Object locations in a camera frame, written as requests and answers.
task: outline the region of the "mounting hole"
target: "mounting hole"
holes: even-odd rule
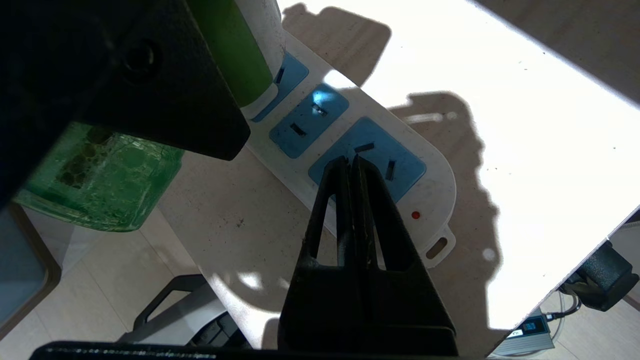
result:
[[[140,40],[122,59],[122,72],[130,83],[139,85],[158,73],[161,62],[160,48],[150,40]]]
[[[427,251],[427,259],[431,260],[435,258],[446,246],[447,238],[439,238],[429,251]]]

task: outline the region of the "cable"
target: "cable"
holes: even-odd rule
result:
[[[582,306],[582,301],[580,301],[580,298],[576,297],[575,295],[572,295],[573,297],[573,307],[570,310],[565,311],[564,313],[560,312],[560,313],[549,313],[549,314],[545,314],[545,318],[547,318],[547,321],[553,321],[556,319],[562,319],[565,316],[574,314],[576,311],[578,311],[580,309],[580,307]]]
[[[573,302],[575,303],[575,305],[570,310],[565,311],[564,310],[564,296],[560,291],[558,292],[558,295],[560,296],[560,312],[559,313],[551,313],[551,314],[562,314],[562,316],[558,316],[557,317],[557,319],[560,319],[560,322],[558,323],[558,328],[556,329],[556,332],[551,337],[551,342],[553,342],[554,345],[556,344],[556,341],[560,337],[560,333],[562,332],[562,329],[564,327],[564,317],[567,316],[567,315],[571,315],[571,314],[575,313],[576,311],[578,311],[578,309],[580,309],[580,306],[582,305],[582,302],[580,301],[580,299],[577,296],[571,295],[573,297]],[[540,355],[540,354],[544,353],[547,350],[549,350],[549,349],[536,350],[536,351],[532,351],[532,352],[526,352],[526,353],[523,353],[523,354],[513,354],[513,355],[495,355],[494,354],[494,355],[491,355],[489,358],[490,359],[518,359],[520,357],[529,357],[529,356]]]

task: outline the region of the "electrical outlet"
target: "electrical outlet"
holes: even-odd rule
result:
[[[320,84],[271,129],[269,137],[288,157],[295,159],[347,108],[347,99],[328,85]]]
[[[324,167],[338,156],[351,163],[356,154],[380,170],[394,202],[415,184],[427,166],[368,117],[356,121],[310,168],[309,177],[320,184]]]
[[[276,74],[273,83],[278,87],[278,95],[251,121],[260,122],[264,117],[269,115],[278,104],[289,95],[306,77],[309,75],[309,69],[304,66],[293,55],[285,52],[282,60],[282,67]]]

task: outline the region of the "green bottle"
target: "green bottle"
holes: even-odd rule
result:
[[[73,122],[14,201],[95,230],[137,230],[180,170],[183,154]]]
[[[187,4],[244,117],[254,118],[278,94],[273,79],[280,70],[284,51],[275,45],[270,49],[282,52],[280,63],[272,72],[236,0],[187,0]],[[258,1],[247,6],[255,12],[268,8]],[[278,13],[262,16],[279,18]],[[280,21],[273,26],[281,26]]]

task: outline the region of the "table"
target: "table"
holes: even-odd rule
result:
[[[637,105],[478,4],[279,5],[449,160],[457,245],[429,274],[461,355],[489,352],[640,203]],[[274,347],[310,211],[246,149],[187,153],[159,207],[251,344]]]

